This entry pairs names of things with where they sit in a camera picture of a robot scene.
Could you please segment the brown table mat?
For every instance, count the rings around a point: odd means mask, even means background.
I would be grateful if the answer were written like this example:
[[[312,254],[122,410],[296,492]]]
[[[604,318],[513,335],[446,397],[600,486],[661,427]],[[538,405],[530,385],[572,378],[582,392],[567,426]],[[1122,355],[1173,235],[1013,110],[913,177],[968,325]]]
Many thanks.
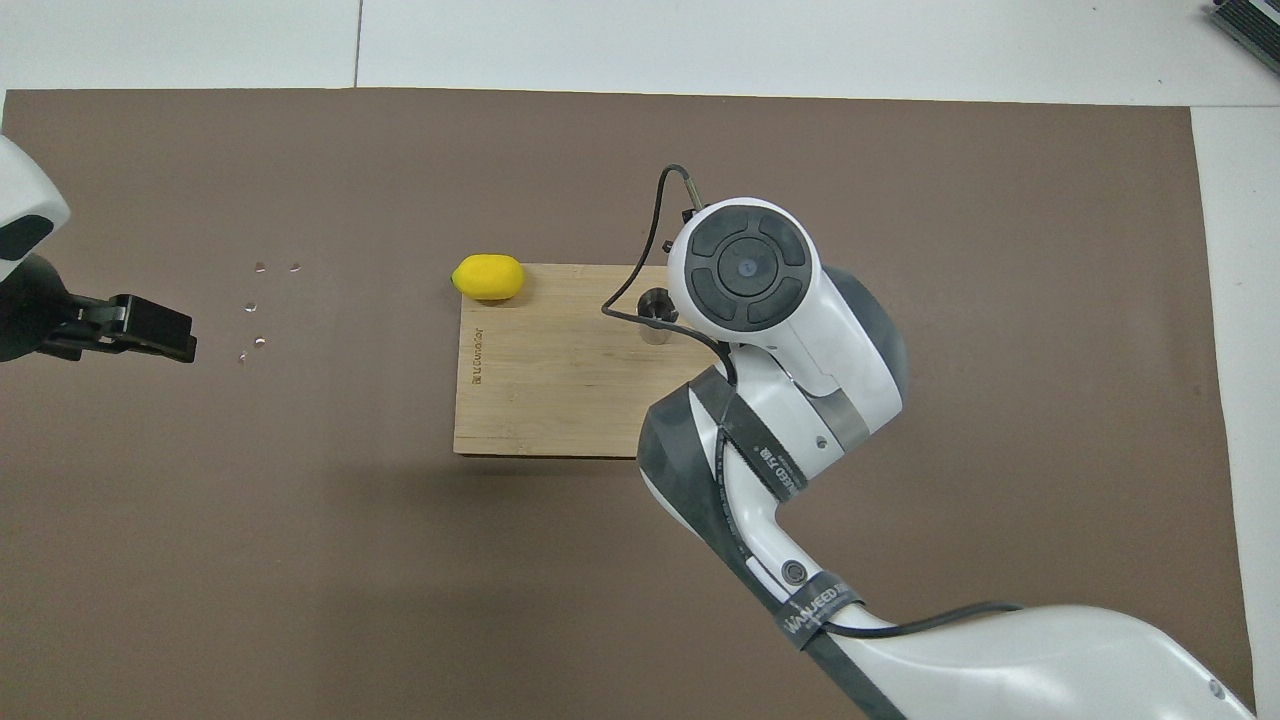
[[[0,364],[0,720],[863,720],[634,462],[454,454],[453,266],[630,266],[671,163],[788,209],[905,336],[904,413],[781,514],[809,553],[892,623],[1129,612],[1254,700],[1185,109],[364,88],[3,118],[70,205],[41,247],[68,287],[189,314],[198,355]]]

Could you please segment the grey ribbed device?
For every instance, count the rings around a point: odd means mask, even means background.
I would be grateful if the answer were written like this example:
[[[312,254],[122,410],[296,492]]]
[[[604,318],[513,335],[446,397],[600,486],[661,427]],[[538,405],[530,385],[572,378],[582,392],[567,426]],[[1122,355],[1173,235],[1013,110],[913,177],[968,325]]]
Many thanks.
[[[1212,0],[1210,19],[1280,76],[1280,0]]]

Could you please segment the steel jigger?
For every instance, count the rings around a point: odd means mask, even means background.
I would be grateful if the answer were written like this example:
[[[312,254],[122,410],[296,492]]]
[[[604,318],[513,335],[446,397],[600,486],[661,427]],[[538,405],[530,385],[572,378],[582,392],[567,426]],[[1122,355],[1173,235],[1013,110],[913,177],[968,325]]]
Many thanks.
[[[660,323],[660,327],[641,324],[639,333],[645,343],[659,346],[669,342],[673,333],[666,327],[678,322],[678,311],[667,288],[654,287],[641,293],[636,304],[636,314],[640,318]]]

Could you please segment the yellow lemon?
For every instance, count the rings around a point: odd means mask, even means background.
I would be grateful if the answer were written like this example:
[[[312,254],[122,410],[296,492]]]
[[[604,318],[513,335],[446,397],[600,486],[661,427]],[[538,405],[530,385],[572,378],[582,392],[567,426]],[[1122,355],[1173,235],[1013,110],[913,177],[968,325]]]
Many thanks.
[[[451,282],[465,297],[475,301],[506,301],[524,288],[524,265],[511,255],[477,252],[462,259],[451,273]]]

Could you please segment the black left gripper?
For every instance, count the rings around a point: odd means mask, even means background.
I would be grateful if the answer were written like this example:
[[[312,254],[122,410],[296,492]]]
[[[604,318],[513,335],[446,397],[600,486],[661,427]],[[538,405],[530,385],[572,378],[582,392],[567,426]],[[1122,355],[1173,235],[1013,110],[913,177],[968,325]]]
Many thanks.
[[[197,351],[193,319],[134,293],[110,299],[77,296],[54,265],[29,255],[0,282],[0,363],[28,354],[81,360],[78,348],[49,341],[59,328],[84,325],[84,348],[102,354],[145,354],[191,364]]]

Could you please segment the wooden cutting board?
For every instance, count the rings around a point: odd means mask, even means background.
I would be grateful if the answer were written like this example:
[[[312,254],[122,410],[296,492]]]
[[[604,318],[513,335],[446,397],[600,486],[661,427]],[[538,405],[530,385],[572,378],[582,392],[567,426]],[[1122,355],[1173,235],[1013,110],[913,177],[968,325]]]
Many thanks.
[[[462,299],[453,450],[463,456],[634,457],[646,410],[716,363],[602,313],[622,265],[525,265],[506,301]]]

